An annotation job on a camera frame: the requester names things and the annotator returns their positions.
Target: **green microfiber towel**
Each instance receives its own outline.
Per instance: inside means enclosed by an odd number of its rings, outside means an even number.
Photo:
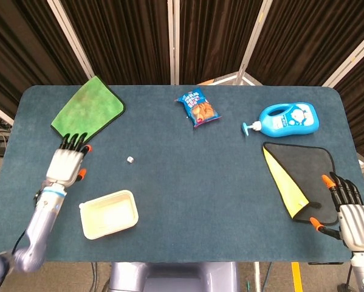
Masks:
[[[97,76],[87,81],[67,102],[51,127],[62,137],[87,133],[87,142],[125,111],[125,104]]]

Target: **white container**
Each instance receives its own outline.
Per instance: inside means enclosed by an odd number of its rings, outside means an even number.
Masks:
[[[96,239],[130,228],[139,220],[133,194],[121,190],[79,205],[84,236]]]

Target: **black curtain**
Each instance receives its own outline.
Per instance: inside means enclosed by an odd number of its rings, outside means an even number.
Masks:
[[[364,39],[364,0],[273,1],[247,72],[264,85],[322,85]]]
[[[167,0],[62,1],[95,74],[108,84],[170,84]]]
[[[0,0],[0,109],[14,117],[32,85],[87,80],[46,0]]]
[[[180,83],[238,71],[261,3],[180,0]]]
[[[364,58],[335,89],[343,100],[357,152],[364,156]]]

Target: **bottle label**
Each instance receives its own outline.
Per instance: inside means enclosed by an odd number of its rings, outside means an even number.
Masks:
[[[314,123],[314,117],[308,105],[298,103],[291,110],[281,116],[273,117],[275,130],[286,126],[310,126]]]

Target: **table surface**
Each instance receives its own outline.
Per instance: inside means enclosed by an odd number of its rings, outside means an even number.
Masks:
[[[91,140],[94,151],[83,162],[87,177],[68,190],[47,260],[348,260],[341,242],[290,219],[261,149],[264,141],[324,147],[336,171],[364,194],[338,93],[319,87],[201,86],[222,118],[193,129],[174,99],[196,87],[111,86],[126,112]],[[33,86],[21,99],[0,175],[0,252],[12,248],[33,214],[33,195],[60,144],[50,123],[78,88]],[[241,123],[255,121],[265,107],[299,101],[314,105],[320,119],[316,133],[242,134]],[[78,205],[123,189],[134,194],[137,225],[86,239]]]

